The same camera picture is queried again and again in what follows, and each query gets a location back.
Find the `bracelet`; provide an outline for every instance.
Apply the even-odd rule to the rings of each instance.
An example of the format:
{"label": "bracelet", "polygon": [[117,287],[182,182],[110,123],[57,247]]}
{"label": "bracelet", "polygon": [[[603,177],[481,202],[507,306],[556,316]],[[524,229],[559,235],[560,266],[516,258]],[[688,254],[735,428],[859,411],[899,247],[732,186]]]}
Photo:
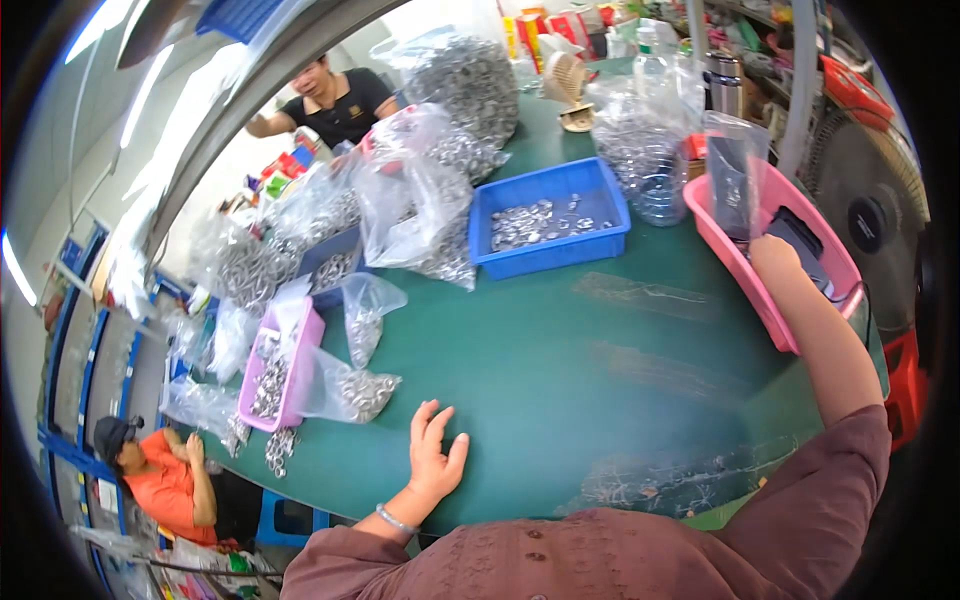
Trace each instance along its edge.
{"label": "bracelet", "polygon": [[382,502],[376,505],[376,513],[380,515],[380,518],[387,521],[388,523],[390,523],[395,528],[399,529],[405,534],[410,534],[411,536],[414,536],[420,532],[419,527],[411,527],[410,525],[404,525],[400,521],[396,520],[393,515],[387,512],[387,509],[383,508]]}

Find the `pink plastic tray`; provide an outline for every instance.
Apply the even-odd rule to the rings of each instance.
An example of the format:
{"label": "pink plastic tray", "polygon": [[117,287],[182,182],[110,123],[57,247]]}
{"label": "pink plastic tray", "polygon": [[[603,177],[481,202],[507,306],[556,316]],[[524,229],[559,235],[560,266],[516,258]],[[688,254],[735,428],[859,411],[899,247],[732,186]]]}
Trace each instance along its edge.
{"label": "pink plastic tray", "polygon": [[237,410],[240,413],[240,419],[244,423],[256,427],[261,431],[273,433],[280,427],[296,427],[303,422],[300,416],[300,409],[306,400],[306,394],[310,389],[310,382],[304,381],[304,376],[312,373],[313,360],[310,356],[310,349],[320,345],[324,338],[324,329],[326,325],[320,318],[317,311],[313,309],[313,299],[310,297],[303,299],[303,318],[300,320],[300,332],[297,334],[297,343],[294,348],[294,357],[290,362],[290,371],[287,374],[287,381],[283,384],[283,395],[280,397],[280,410],[274,420],[263,419],[250,412],[253,406],[253,399],[256,397],[256,378],[263,373],[264,364],[259,356],[256,355],[257,342],[259,341],[263,329],[277,331],[279,329],[276,322],[276,315],[272,308],[267,308],[267,314],[260,321],[260,329],[256,333],[257,342],[253,343],[253,349],[250,352],[250,358],[247,359],[247,370],[243,375],[243,385],[240,388],[240,399],[237,403]]}
{"label": "pink plastic tray", "polygon": [[[824,254],[820,257],[820,264],[833,282],[833,296],[847,299],[839,307],[844,319],[849,319],[856,306],[863,298],[863,288],[857,286],[860,272],[847,253],[847,249],[837,238],[833,229],[827,224],[820,211],[810,203],[810,200],[801,193],[790,181],[770,163],[762,163],[765,169],[763,187],[760,192],[760,222],[766,230],[774,213],[781,206],[786,206],[800,217],[813,233],[824,244]],[[759,315],[760,320],[767,328],[774,345],[781,352],[790,350],[800,354],[797,341],[794,340],[790,328],[783,320],[783,315],[774,305],[767,288],[760,282],[754,268],[747,259],[733,245],[727,234],[713,221],[711,214],[713,206],[713,188],[710,184],[710,175],[702,175],[684,187],[684,200],[693,212],[697,222],[697,231],[704,241],[713,249],[717,258],[727,266],[736,282],[740,284],[750,304]]]}

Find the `thermos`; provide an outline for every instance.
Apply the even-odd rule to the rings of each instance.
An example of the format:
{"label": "thermos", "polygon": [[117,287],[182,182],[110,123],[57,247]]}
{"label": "thermos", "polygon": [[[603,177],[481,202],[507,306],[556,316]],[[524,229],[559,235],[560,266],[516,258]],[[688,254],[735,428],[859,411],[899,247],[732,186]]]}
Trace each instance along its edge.
{"label": "thermos", "polygon": [[707,110],[743,118],[743,65],[722,52],[707,52]]}

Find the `orange shirt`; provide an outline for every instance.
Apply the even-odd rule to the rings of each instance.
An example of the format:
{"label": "orange shirt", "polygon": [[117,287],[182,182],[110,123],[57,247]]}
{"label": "orange shirt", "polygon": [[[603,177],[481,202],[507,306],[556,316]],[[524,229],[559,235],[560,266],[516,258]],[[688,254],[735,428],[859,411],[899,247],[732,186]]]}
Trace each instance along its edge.
{"label": "orange shirt", "polygon": [[170,451],[163,431],[140,443],[147,462],[158,470],[124,477],[140,508],[159,525],[201,545],[217,543],[213,527],[193,525],[193,471]]}

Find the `stool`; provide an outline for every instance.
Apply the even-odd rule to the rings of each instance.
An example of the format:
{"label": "stool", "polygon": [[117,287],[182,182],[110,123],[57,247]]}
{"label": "stool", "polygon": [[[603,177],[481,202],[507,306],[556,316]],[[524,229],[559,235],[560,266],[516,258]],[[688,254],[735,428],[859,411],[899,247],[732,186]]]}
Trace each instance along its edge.
{"label": "stool", "polygon": [[[313,514],[312,522],[309,523],[311,533],[326,529],[330,526],[329,513],[310,509],[309,507],[299,504],[299,502],[294,502],[290,498],[285,498],[269,490],[264,490],[263,500],[260,504],[260,523],[256,527],[256,540],[259,543],[303,548],[307,540],[310,539],[310,534],[290,531],[291,529],[296,529],[296,527],[291,527],[290,525],[291,521],[297,521],[297,519],[288,516],[283,511],[283,504],[285,502],[296,504],[305,510],[309,510]],[[301,522],[299,525],[301,525],[300,530],[303,531],[305,527],[302,527],[302,525],[306,525],[306,523]]]}

